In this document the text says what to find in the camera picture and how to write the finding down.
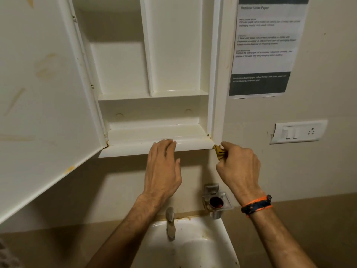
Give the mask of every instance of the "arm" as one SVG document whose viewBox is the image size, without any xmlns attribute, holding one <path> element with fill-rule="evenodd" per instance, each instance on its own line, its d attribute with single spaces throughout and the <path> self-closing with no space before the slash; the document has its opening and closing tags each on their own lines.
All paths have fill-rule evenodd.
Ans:
<svg viewBox="0 0 357 268">
<path fill-rule="evenodd" d="M 86 268 L 129 268 L 156 213 L 182 183 L 176 142 L 154 143 L 147 157 L 144 192 Z"/>
<path fill-rule="evenodd" d="M 232 190 L 241 206 L 266 194 L 258 185 L 260 162 L 251 149 L 244 149 L 222 142 L 228 151 L 226 160 L 217 164 L 217 171 Z M 255 212 L 249 216 L 276 268 L 316 268 L 296 240 L 280 221 L 273 208 Z"/>
</svg>

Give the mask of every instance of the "hand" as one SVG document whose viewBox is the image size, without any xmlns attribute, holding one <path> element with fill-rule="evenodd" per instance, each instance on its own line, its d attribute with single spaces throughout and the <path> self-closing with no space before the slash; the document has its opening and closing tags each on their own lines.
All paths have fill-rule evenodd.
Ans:
<svg viewBox="0 0 357 268">
<path fill-rule="evenodd" d="M 176 142 L 172 139 L 154 143 L 147 156 L 145 186 L 142 193 L 160 207 L 171 197 L 182 183 L 180 159 L 173 153 Z"/>
<path fill-rule="evenodd" d="M 258 185 L 260 161 L 251 149 L 222 142 L 228 157 L 217 163 L 216 169 L 223 182 L 232 190 L 241 206 L 265 196 Z"/>
</svg>

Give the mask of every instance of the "rust stain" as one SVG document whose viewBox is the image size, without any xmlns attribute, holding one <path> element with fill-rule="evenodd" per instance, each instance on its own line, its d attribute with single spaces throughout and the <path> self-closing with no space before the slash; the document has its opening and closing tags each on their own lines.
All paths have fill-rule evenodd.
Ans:
<svg viewBox="0 0 357 268">
<path fill-rule="evenodd" d="M 34 5 L 33 5 L 33 0 L 27 0 L 27 3 L 29 3 L 29 5 L 34 8 Z"/>
<path fill-rule="evenodd" d="M 58 72 L 66 66 L 67 60 L 56 53 L 49 53 L 34 63 L 35 76 L 43 82 L 54 80 Z"/>
<path fill-rule="evenodd" d="M 71 172 L 73 169 L 75 169 L 75 166 L 70 166 L 66 171 L 65 174 L 68 174 L 69 172 Z"/>
<path fill-rule="evenodd" d="M 2 141 L 2 142 L 30 142 L 30 141 L 33 141 L 33 136 L 0 134 L 0 141 Z"/>
<path fill-rule="evenodd" d="M 22 88 L 16 93 L 16 95 L 13 97 L 13 99 L 12 99 L 11 102 L 10 102 L 10 105 L 8 106 L 8 108 L 7 108 L 7 110 L 6 110 L 6 112 L 5 112 L 5 114 L 4 114 L 4 117 L 6 117 L 6 116 L 10 113 L 11 109 L 14 107 L 15 103 L 16 103 L 17 100 L 20 98 L 21 94 L 25 92 L 25 90 L 26 90 L 26 88 L 22 87 Z"/>
</svg>

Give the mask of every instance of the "bathroom cabinet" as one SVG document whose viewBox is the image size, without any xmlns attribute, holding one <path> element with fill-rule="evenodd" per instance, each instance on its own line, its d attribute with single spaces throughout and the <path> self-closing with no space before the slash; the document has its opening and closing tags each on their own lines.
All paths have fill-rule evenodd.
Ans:
<svg viewBox="0 0 357 268">
<path fill-rule="evenodd" d="M 237 0 L 0 0 L 0 223 L 96 154 L 222 138 Z"/>
</svg>

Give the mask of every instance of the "yellow cloth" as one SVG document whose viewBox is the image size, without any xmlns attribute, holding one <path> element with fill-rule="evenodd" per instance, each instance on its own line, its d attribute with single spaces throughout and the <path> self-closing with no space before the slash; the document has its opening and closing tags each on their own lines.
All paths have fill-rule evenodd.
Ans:
<svg viewBox="0 0 357 268">
<path fill-rule="evenodd" d="M 214 145 L 213 148 L 215 149 L 216 151 L 216 154 L 217 154 L 217 158 L 218 160 L 221 160 L 221 159 L 226 159 L 228 157 L 228 151 L 224 150 L 224 149 L 221 149 L 220 146 L 218 145 Z"/>
</svg>

